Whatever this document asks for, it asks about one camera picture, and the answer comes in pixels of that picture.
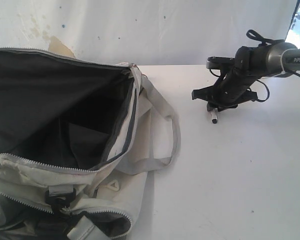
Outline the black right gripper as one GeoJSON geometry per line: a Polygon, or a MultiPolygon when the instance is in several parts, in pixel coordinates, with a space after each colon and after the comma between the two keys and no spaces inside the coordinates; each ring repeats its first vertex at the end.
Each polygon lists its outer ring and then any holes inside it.
{"type": "Polygon", "coordinates": [[[208,101],[206,109],[208,112],[221,112],[224,108],[236,108],[238,105],[255,101],[255,92],[248,88],[255,82],[255,77],[247,76],[239,70],[232,68],[222,81],[216,82],[214,86],[194,89],[191,99],[208,101]]]}

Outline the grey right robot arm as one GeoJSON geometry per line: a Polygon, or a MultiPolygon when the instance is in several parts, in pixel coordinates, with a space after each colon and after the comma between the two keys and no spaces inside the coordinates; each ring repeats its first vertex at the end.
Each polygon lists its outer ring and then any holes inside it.
{"type": "Polygon", "coordinates": [[[206,67],[220,74],[213,85],[194,89],[191,98],[206,101],[209,112],[214,109],[221,112],[249,101],[262,102],[251,90],[251,85],[261,78],[298,76],[300,48],[289,42],[242,46],[233,58],[209,57],[206,67]]]}

